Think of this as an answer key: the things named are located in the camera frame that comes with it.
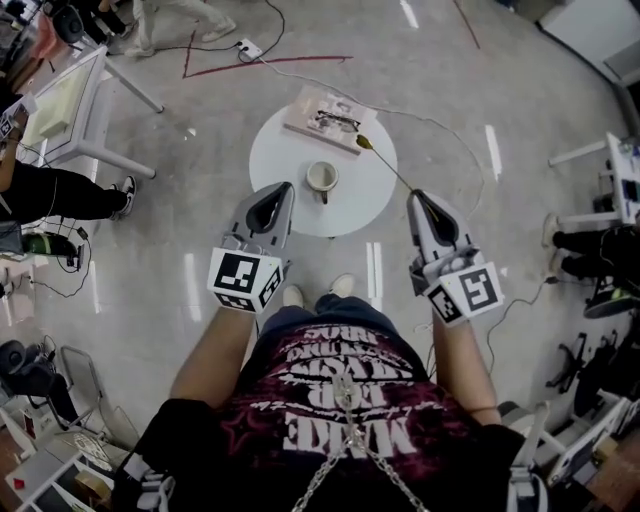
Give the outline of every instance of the white mug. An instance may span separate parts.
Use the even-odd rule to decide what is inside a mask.
[[[322,204],[329,202],[329,191],[338,184],[338,169],[328,162],[315,162],[307,169],[307,184],[318,192]]]

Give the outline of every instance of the round white table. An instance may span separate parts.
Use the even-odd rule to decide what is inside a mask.
[[[396,175],[371,150],[353,155],[286,129],[283,120],[288,108],[271,116],[253,141],[249,158],[251,186],[259,190],[281,181],[292,183],[296,192],[292,228],[298,233],[334,237],[363,228],[391,199]],[[360,133],[394,169],[398,168],[393,142],[377,119],[365,118]],[[326,205],[306,182],[307,169],[317,161],[331,163],[340,175]]]

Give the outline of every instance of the white pants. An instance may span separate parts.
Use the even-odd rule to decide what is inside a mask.
[[[179,14],[207,20],[210,30],[225,25],[227,17],[221,11],[200,0],[133,0],[133,16],[138,21],[138,45],[143,50],[153,47],[155,7],[166,7]]]

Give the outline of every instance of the power strip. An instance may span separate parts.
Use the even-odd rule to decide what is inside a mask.
[[[237,46],[240,48],[240,52],[250,60],[255,60],[262,55],[262,50],[246,38],[240,41]]]

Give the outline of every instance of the metal chain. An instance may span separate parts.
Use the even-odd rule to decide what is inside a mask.
[[[409,490],[396,470],[393,469],[383,457],[381,457],[366,445],[364,441],[364,434],[358,428],[358,425],[353,419],[354,388],[351,376],[347,374],[334,375],[333,393],[335,395],[336,402],[345,412],[345,415],[347,417],[347,437],[340,446],[340,449],[336,453],[330,455],[327,460],[322,463],[318,471],[314,473],[313,477],[311,477],[311,481],[307,486],[307,490],[305,491],[304,495],[300,499],[298,499],[298,501],[296,501],[292,512],[302,512],[305,509],[305,507],[309,503],[309,499],[311,499],[311,496],[313,496],[313,493],[318,487],[320,487],[320,484],[322,484],[329,472],[336,466],[340,458],[347,452],[347,449],[351,446],[355,446],[359,450],[362,450],[364,453],[366,453],[369,457],[371,457],[378,469],[385,473],[389,477],[389,480],[391,480],[391,482],[403,492],[403,494],[409,499],[416,510],[418,510],[419,512],[429,512],[420,498],[418,498]]]

